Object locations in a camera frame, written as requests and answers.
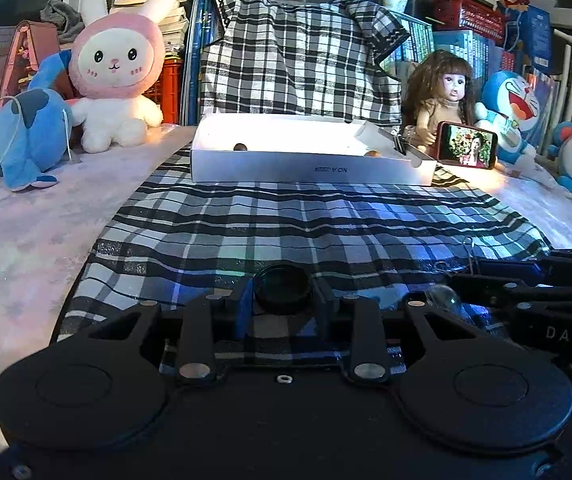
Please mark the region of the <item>black round cap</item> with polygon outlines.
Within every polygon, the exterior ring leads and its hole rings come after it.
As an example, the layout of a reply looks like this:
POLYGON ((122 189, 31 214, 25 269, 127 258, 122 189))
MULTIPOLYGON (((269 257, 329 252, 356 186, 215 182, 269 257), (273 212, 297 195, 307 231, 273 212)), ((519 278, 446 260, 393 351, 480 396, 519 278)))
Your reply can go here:
POLYGON ((267 266, 253 277, 253 298, 264 313, 298 315, 313 307, 313 286, 310 274, 293 263, 267 266))

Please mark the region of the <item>black white plaid cloth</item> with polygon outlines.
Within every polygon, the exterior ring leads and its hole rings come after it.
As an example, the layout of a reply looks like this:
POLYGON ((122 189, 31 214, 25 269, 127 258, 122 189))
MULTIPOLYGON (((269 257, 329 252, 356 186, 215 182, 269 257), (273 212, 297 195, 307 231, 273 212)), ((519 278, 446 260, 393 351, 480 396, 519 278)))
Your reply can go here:
POLYGON ((519 212, 444 168, 428 186, 197 184, 182 148, 97 238, 53 336, 143 301, 174 311, 280 262, 393 309, 471 258, 520 261, 547 247, 519 212))

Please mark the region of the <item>white cardboard box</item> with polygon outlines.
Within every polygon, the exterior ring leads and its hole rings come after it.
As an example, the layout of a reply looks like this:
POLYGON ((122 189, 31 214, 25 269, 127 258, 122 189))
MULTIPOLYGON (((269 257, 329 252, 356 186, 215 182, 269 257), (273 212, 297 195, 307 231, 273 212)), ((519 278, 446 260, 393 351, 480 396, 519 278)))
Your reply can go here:
POLYGON ((196 183, 429 186, 436 161, 365 120, 284 114, 203 116, 190 148, 196 183), (237 143, 248 151, 234 151, 237 143))

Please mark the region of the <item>red smartphone playing video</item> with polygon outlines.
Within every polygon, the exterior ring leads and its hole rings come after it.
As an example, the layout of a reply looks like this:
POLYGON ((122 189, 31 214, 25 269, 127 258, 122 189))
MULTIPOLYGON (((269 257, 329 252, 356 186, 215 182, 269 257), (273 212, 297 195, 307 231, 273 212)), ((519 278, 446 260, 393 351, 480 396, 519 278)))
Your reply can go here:
POLYGON ((496 162, 497 134, 480 128, 441 122, 436 159, 445 165, 491 170, 496 162))

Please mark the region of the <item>blue Doraemon plush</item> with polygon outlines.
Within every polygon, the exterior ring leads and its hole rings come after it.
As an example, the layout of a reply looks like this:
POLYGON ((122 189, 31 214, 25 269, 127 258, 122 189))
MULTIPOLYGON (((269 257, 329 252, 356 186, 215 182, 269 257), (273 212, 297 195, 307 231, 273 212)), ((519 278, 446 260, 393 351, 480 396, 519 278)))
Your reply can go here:
POLYGON ((484 84, 481 100, 474 106, 476 128, 497 136, 497 158, 503 164, 518 166, 534 160, 536 151, 522 136, 540 119, 540 102, 522 76, 501 70, 484 84))

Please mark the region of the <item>red crate behind bunny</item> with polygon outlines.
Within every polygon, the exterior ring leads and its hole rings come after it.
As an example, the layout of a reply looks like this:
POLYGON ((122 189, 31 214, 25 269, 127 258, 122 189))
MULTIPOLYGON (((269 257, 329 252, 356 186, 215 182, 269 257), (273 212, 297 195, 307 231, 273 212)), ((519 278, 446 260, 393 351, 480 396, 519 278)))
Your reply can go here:
POLYGON ((160 106, 163 121, 167 124, 179 122, 179 92, 183 61, 180 58, 166 58, 157 81, 144 93, 144 96, 160 106))

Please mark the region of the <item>brown haired doll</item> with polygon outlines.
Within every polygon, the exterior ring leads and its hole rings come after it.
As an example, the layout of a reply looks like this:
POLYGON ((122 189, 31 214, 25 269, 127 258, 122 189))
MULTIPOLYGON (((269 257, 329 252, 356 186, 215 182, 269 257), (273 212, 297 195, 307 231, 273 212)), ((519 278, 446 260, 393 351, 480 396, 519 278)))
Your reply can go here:
POLYGON ((402 132, 410 144, 436 147, 438 125, 474 123, 471 66, 445 50, 435 50, 416 66, 402 102, 402 132))

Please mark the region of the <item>blue spotted plush toy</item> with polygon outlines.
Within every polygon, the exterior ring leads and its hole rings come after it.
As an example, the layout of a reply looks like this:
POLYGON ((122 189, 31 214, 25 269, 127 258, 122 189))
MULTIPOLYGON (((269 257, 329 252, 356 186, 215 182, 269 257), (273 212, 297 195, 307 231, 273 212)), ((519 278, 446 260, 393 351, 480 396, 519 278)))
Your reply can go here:
POLYGON ((0 99, 0 179, 13 192, 58 183, 50 170, 70 154, 73 114, 55 82, 70 60, 69 49, 48 56, 26 91, 0 99))

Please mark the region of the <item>plaid cloth over backrest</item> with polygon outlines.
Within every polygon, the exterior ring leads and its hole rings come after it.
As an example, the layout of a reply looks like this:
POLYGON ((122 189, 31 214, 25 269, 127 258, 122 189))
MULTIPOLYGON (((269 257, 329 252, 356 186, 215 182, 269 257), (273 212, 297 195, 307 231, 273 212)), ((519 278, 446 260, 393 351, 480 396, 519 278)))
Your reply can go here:
POLYGON ((210 0, 220 29, 204 47, 200 110, 402 122, 400 81, 381 66, 408 31, 371 1, 210 0))

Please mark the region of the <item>blue gift box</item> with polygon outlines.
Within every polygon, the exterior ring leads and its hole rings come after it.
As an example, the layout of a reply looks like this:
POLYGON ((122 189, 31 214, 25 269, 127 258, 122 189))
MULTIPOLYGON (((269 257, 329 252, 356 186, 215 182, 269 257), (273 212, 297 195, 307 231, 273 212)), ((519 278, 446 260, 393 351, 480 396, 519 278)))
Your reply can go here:
POLYGON ((530 0, 498 0, 496 6, 505 26, 504 50, 516 52, 520 47, 528 64, 549 74, 552 45, 549 13, 530 0))

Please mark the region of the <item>pink white bunny plush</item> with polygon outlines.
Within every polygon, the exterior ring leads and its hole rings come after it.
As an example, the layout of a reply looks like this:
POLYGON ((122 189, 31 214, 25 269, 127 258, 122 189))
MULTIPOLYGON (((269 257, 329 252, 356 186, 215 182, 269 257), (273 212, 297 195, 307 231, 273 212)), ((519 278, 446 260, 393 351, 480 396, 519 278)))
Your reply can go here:
POLYGON ((68 72, 80 93, 71 110, 82 148, 93 154, 141 145, 163 123, 160 106, 144 96, 162 72, 160 29, 144 15, 109 13, 107 0, 83 0, 81 16, 68 72))

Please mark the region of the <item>red plastic basket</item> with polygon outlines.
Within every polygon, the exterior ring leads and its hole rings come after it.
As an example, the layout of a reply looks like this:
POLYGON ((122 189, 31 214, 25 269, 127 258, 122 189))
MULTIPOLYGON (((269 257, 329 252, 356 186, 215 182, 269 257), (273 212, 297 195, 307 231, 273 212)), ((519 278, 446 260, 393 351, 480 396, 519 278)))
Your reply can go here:
POLYGON ((505 39, 504 17, 476 0, 432 0, 438 30, 472 30, 499 44, 505 39))

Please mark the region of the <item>pink handbag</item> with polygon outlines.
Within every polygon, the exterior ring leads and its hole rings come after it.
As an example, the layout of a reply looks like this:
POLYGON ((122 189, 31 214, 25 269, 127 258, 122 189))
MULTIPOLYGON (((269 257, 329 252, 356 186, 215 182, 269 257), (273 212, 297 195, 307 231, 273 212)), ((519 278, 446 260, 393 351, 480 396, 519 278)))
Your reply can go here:
POLYGON ((0 83, 0 98, 16 96, 28 85, 50 55, 60 52, 53 24, 22 21, 14 32, 0 83))

